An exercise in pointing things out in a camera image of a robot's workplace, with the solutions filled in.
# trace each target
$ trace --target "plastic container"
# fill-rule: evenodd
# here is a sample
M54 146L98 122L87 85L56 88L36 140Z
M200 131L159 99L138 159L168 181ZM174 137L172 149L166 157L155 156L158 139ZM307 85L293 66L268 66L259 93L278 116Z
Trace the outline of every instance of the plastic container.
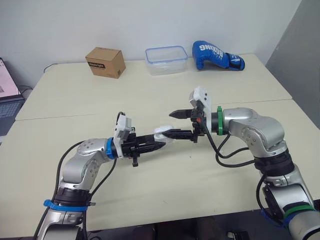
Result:
M187 68L188 55L182 46L166 46L145 50L145 63L151 75L175 74Z

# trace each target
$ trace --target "floor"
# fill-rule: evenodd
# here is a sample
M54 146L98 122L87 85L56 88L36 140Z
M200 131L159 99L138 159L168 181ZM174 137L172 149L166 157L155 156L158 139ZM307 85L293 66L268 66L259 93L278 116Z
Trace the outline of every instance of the floor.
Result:
M292 239L286 229L270 224L259 210L88 232L88 239L150 240L157 232L157 240L228 240L226 232L229 231L247 231L250 240L270 240L270 236L272 240Z

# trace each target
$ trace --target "gray wall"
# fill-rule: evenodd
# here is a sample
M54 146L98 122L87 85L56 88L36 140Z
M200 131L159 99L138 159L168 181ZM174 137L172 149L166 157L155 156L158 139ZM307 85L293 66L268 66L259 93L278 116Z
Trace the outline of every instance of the gray wall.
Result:
M320 128L320 0L302 0L266 67Z

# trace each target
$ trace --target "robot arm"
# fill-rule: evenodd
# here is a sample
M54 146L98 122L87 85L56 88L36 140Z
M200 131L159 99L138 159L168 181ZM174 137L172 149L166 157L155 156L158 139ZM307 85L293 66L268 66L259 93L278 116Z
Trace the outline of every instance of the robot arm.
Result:
M140 154L158 150L170 139L197 143L199 136L207 135L213 143L211 132L216 132L218 135L238 137L247 144L254 156L254 166L262 175L257 197L264 182L262 190L271 218L288 227L295 240L320 239L320 213L314 210L311 195L298 167L292 162L281 124L249 108L222 111L218 107L217 112L212 113L210 97L200 87L191 93L189 101L193 109L177 110L170 116L190 118L193 131L165 127L156 134L136 136L131 119L120 114L113 137L82 142L75 156L62 170L57 193L52 201L46 200L44 203L47 213L40 221L41 228L35 238L86 240L86 229L81 229L79 225L85 220L88 206L94 205L90 201L97 188L92 193L90 190L101 164L116 161L117 158L132 158L132 165L136 167ZM222 156L214 147L216 154Z
M315 211L313 199L298 166L292 162L282 125L274 118L260 116L250 108L222 111L218 107L217 112L209 114L211 105L207 104L208 94L198 87L191 93L192 96L193 99L189 101L193 109L176 110L170 116L190 118L193 131L170 129L162 134L195 143L198 136L205 134L212 140L211 132L242 139L254 156L252 163L261 172L261 184L265 183L262 190L271 219L287 227L294 240L320 239L320 213ZM215 145L213 148L221 156ZM259 190L260 186L257 188L258 202Z
M56 194L44 202L47 210L34 239L86 239L86 229L79 225L84 223L88 206L95 205L90 201L98 187L90 190L100 166L117 158L132 158L132 165L137 167L140 154L158 150L165 144L154 134L136 136L131 119L119 114L113 137L83 141L64 165Z

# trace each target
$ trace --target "brown cardboard box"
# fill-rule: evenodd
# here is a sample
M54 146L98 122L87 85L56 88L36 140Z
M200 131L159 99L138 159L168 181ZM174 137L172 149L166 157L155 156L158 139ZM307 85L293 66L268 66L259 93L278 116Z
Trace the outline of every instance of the brown cardboard box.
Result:
M96 47L85 56L92 73L97 76L119 78L126 69L121 50Z

